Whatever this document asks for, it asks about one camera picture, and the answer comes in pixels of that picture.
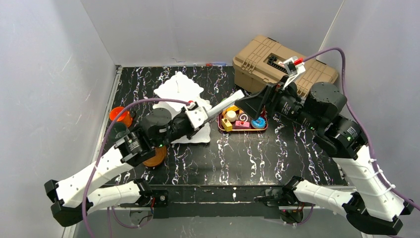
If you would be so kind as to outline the yellow layered cake piece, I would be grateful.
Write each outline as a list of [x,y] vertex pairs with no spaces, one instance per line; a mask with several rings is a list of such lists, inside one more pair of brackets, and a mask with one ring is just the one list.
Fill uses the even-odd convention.
[[221,125],[226,132],[230,132],[233,129],[233,125],[227,118],[221,120]]

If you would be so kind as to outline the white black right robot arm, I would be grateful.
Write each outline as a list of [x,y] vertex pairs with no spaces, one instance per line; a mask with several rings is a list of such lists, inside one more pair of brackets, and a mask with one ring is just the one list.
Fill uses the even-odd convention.
[[235,105],[257,119],[262,110],[278,113],[314,132],[314,142],[342,169],[355,187],[343,192],[294,176],[281,189],[256,197],[256,201],[309,203],[344,216],[357,230],[370,235],[395,236],[402,228],[401,215],[413,205],[382,183],[381,169],[370,157],[368,138],[359,124],[340,115],[346,97],[331,83],[314,84],[305,99],[295,84],[278,88],[269,83],[260,92],[239,99]]

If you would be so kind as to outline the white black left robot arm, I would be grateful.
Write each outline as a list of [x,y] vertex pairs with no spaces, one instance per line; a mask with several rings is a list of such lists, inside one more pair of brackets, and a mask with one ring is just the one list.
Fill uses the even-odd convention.
[[201,110],[183,108],[172,117],[165,108],[153,109],[142,118],[137,130],[117,140],[100,157],[67,179],[45,183],[48,198],[53,202],[52,215],[63,227],[81,222],[88,214],[119,204],[148,205],[153,192],[144,179],[122,185],[103,187],[117,175],[127,172],[157,155],[158,148],[183,136],[196,133],[205,118]]

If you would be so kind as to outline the white three-tier cake stand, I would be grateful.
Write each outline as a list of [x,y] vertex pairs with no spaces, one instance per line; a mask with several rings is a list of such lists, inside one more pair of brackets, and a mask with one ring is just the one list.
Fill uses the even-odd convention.
[[[177,71],[169,80],[165,81],[162,85],[154,90],[159,98],[163,99],[175,99],[180,101],[194,101],[198,102],[199,106],[203,106],[206,110],[212,108],[212,105],[208,100],[204,100],[200,97],[200,94],[204,91],[203,87],[199,86],[192,79],[188,78],[182,72]],[[190,139],[183,136],[177,140],[172,141],[172,144],[198,144],[198,143],[209,143],[210,142],[210,124],[206,123],[195,135]]]

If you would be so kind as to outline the metal serving tongs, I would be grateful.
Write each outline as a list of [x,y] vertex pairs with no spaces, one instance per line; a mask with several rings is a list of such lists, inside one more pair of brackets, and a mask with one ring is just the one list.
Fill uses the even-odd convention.
[[211,120],[215,118],[219,113],[223,112],[223,110],[226,110],[228,107],[234,105],[234,103],[242,98],[245,97],[245,94],[242,90],[238,90],[229,97],[225,98],[223,101],[221,101],[219,104],[212,107],[210,110],[207,111],[207,120]]

